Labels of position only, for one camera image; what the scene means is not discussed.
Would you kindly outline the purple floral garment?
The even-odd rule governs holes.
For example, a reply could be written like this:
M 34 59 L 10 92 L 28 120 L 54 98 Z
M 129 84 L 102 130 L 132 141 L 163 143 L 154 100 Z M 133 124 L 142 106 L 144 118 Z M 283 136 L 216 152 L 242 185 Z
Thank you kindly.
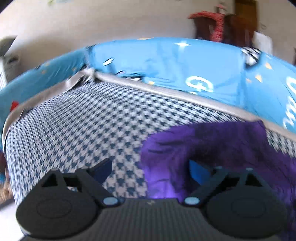
M 183 200 L 191 193 L 190 160 L 230 171 L 254 169 L 287 207 L 283 240 L 295 240 L 295 158 L 269 144 L 261 121 L 174 126 L 151 135 L 140 160 L 151 198 Z

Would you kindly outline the houndstooth sofa seat cover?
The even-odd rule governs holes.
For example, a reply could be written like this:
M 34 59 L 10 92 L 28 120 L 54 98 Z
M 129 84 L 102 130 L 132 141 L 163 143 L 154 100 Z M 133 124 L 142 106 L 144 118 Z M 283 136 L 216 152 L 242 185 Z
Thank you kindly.
M 69 173 L 110 158 L 113 169 L 104 187 L 117 197 L 146 197 L 140 149 L 148 136 L 189 123 L 257 120 L 203 97 L 84 70 L 6 119 L 3 148 L 12 193 L 21 203 L 49 170 Z

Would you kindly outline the blue printed sofa back cover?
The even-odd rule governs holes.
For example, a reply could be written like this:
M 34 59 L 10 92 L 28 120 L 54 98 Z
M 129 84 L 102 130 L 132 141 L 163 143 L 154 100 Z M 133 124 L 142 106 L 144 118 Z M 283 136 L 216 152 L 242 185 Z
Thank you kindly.
M 84 47 L 51 59 L 1 90 L 1 124 L 13 102 L 93 68 L 244 109 L 295 139 L 295 67 L 255 48 L 204 40 L 150 38 Z

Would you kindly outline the white clothed dining table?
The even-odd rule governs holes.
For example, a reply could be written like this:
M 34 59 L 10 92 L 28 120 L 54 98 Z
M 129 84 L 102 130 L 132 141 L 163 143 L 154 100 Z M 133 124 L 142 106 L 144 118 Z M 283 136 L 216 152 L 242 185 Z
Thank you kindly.
M 273 40 L 265 34 L 254 31 L 252 44 L 262 52 L 273 54 Z

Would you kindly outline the red patterned cloth on chair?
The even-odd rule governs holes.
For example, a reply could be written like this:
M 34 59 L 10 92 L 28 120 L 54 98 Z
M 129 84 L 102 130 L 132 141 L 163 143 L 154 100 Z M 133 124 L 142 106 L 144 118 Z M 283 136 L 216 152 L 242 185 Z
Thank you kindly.
M 224 31 L 224 14 L 200 11 L 188 16 L 195 26 L 195 39 L 222 42 Z

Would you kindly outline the dark wooden chair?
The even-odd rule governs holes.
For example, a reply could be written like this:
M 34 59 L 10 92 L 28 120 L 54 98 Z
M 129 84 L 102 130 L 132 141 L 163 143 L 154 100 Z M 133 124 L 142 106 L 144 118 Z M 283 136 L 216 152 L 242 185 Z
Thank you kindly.
M 251 47 L 254 29 L 242 17 L 234 14 L 225 15 L 223 40 L 219 43 L 237 47 Z

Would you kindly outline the brown wooden door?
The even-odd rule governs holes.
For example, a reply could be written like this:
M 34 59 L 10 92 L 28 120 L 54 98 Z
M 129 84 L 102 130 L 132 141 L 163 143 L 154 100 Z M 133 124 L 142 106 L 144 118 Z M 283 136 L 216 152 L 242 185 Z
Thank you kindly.
M 257 19 L 257 1 L 235 0 L 235 14 L 248 21 L 251 27 L 256 31 L 258 28 Z

